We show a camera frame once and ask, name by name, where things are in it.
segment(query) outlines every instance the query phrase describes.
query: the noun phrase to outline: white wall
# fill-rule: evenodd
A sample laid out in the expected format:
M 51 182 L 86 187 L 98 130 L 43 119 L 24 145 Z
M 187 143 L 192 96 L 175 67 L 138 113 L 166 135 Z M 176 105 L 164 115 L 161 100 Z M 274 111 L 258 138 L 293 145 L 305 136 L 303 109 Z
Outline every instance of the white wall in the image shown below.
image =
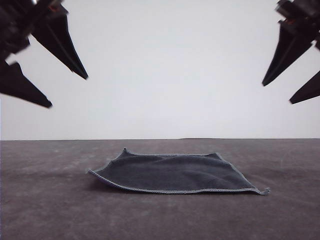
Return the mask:
M 317 49 L 261 84 L 277 1 L 64 1 L 89 79 L 31 37 L 10 61 L 54 107 L 1 94 L 2 139 L 319 138 L 320 97 L 289 103 L 320 70 Z

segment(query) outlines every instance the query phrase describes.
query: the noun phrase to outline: cloth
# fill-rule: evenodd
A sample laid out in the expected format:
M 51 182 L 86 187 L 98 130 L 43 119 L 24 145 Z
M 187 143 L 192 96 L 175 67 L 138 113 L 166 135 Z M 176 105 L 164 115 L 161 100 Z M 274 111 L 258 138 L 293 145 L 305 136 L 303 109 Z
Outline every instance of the cloth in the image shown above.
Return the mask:
M 138 154 L 126 148 L 107 165 L 88 172 L 109 186 L 120 189 L 160 193 L 253 192 L 258 190 L 219 153 Z

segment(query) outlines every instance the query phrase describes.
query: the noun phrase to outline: gray table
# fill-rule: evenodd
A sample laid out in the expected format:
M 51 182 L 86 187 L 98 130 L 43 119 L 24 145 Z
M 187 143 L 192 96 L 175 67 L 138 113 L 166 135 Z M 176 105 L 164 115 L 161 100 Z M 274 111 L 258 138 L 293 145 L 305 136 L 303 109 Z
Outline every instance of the gray table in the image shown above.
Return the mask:
M 219 152 L 271 194 L 166 195 L 105 186 L 87 168 L 124 147 Z M 1 142 L 4 240 L 318 240 L 320 139 Z

